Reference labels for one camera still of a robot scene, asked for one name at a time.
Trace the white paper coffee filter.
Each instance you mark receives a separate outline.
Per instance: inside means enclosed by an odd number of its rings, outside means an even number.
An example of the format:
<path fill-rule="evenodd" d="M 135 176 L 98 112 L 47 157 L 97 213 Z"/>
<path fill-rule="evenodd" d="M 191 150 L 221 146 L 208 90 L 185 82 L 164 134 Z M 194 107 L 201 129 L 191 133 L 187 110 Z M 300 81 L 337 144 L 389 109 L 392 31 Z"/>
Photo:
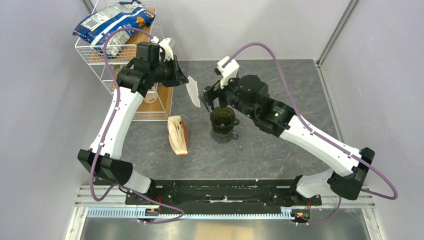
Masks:
<path fill-rule="evenodd" d="M 188 76 L 188 83 L 186 84 L 186 89 L 193 105 L 197 108 L 200 108 L 201 101 L 199 99 L 198 83 L 191 76 Z"/>

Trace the dark green coffee dripper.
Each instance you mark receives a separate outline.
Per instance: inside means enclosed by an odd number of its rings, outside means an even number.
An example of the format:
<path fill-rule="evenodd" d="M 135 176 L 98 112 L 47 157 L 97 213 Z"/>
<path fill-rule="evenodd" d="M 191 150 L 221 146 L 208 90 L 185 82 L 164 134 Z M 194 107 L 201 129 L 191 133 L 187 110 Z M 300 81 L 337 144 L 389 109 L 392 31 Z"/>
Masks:
<path fill-rule="evenodd" d="M 227 135 L 234 126 L 240 124 L 240 120 L 236 118 L 235 112 L 229 107 L 217 107 L 209 115 L 212 130 L 215 133 Z"/>

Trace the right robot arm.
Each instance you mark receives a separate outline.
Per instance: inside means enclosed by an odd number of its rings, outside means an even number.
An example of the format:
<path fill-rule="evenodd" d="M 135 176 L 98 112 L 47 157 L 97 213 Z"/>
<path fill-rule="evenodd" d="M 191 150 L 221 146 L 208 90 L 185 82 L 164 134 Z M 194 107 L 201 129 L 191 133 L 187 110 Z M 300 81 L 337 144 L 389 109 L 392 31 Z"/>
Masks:
<path fill-rule="evenodd" d="M 258 76 L 232 78 L 226 86 L 217 81 L 199 99 L 211 110 L 215 110 L 214 100 L 220 108 L 232 107 L 261 131 L 303 148 L 329 166 L 320 173 L 298 176 L 288 191 L 292 203 L 300 205 L 313 196 L 331 193 L 351 201 L 359 197 L 375 152 L 349 147 L 313 126 L 289 105 L 272 99 L 268 85 Z"/>

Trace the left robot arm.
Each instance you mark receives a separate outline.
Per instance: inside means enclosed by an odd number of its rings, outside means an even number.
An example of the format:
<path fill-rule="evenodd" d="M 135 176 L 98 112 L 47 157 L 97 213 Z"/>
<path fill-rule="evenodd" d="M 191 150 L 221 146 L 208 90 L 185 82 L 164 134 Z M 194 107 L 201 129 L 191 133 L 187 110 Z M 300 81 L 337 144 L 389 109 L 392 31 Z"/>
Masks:
<path fill-rule="evenodd" d="M 177 87 L 189 82 L 178 65 L 173 45 L 172 38 L 165 38 L 136 46 L 136 56 L 117 74 L 112 103 L 97 137 L 77 155 L 90 174 L 138 192 L 137 197 L 147 205 L 157 198 L 156 189 L 151 187 L 153 180 L 121 160 L 122 148 L 133 116 L 155 84 Z"/>

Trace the clear glass coffee server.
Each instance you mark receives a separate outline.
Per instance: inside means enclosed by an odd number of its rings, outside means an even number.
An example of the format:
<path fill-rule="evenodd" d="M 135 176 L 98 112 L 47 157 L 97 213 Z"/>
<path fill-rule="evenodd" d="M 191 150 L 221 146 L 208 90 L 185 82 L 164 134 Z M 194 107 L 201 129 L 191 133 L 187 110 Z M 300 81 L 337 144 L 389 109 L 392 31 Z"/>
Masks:
<path fill-rule="evenodd" d="M 210 135 L 215 142 L 220 144 L 225 144 L 232 140 L 239 139 L 239 135 L 234 130 L 230 130 L 228 133 L 218 133 L 212 129 L 210 131 Z"/>

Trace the blue snack bag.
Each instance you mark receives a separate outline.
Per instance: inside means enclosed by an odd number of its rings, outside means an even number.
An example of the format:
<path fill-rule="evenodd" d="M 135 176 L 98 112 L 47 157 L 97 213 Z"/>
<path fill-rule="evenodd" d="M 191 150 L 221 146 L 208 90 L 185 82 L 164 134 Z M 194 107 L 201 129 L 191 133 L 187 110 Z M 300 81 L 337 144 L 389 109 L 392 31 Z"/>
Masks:
<path fill-rule="evenodd" d="M 80 37 L 94 50 L 103 54 L 106 38 L 120 28 L 149 27 L 156 14 L 144 7 L 139 0 L 119 1 L 83 19 L 72 35 Z"/>

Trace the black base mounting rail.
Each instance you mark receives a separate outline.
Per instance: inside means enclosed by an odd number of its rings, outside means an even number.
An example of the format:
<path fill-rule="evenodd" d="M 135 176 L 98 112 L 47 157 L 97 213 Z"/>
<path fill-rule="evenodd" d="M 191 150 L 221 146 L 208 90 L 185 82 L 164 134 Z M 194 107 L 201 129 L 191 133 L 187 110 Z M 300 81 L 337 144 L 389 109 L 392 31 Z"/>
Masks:
<path fill-rule="evenodd" d="M 282 207 L 321 206 L 320 195 L 296 192 L 294 179 L 156 179 L 145 195 L 170 205 L 161 214 L 278 214 Z"/>

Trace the aluminium corner frame post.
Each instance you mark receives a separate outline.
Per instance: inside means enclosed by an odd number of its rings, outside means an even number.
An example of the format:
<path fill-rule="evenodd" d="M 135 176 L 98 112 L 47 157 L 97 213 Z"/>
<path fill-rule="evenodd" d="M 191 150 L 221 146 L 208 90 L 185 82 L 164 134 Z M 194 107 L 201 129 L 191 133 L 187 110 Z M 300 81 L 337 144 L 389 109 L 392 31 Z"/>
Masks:
<path fill-rule="evenodd" d="M 350 0 L 348 2 L 348 5 L 346 6 L 345 10 L 343 11 L 338 23 L 336 24 L 330 38 L 328 39 L 324 49 L 322 50 L 319 58 L 316 60 L 316 65 L 318 68 L 322 67 L 325 60 L 329 56 L 331 50 L 333 49 L 334 45 L 336 44 L 338 38 L 342 34 L 344 28 L 346 27 L 348 21 L 350 20 L 352 14 L 354 13 L 358 3 L 360 0 Z"/>

